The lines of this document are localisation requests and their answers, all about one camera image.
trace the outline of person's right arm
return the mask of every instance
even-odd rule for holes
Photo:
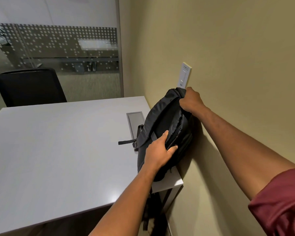
[[[212,112],[198,92],[187,88],[180,106],[196,116],[216,144],[224,162],[245,195],[252,199],[276,175],[295,164],[238,130]]]

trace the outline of chair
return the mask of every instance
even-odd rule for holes
[[[7,107],[67,102],[54,69],[2,73],[0,94]]]

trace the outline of glass wall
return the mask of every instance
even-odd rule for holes
[[[27,2],[35,12],[13,8],[12,16],[0,19],[0,73],[53,68],[68,102],[121,97],[114,1],[38,1]]]

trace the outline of white table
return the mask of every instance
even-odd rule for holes
[[[137,175],[126,113],[144,97],[57,103],[0,111],[0,233],[110,205]],[[153,192],[182,186],[173,168]]]

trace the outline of light switch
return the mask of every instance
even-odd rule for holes
[[[192,68],[189,65],[187,65],[186,63],[182,63],[177,87],[186,88],[186,84],[187,84],[191,69]]]

